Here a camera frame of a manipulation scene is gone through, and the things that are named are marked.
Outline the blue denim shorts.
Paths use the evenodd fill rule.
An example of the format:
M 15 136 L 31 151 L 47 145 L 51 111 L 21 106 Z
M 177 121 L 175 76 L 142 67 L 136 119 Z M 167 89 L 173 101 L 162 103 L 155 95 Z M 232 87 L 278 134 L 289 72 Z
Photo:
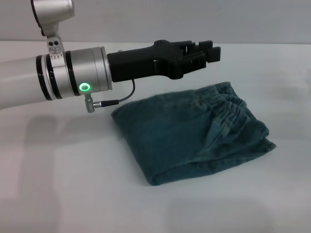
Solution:
M 154 186 L 213 175 L 276 147 L 229 82 L 133 101 L 112 118 Z

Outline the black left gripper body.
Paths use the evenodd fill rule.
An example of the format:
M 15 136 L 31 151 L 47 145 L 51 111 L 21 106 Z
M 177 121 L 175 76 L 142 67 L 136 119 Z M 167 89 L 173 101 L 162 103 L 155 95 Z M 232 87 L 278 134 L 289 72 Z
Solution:
M 173 79 L 170 65 L 182 60 L 186 47 L 192 41 L 155 41 L 153 45 L 107 55 L 113 82 L 124 82 L 150 76 L 166 76 Z

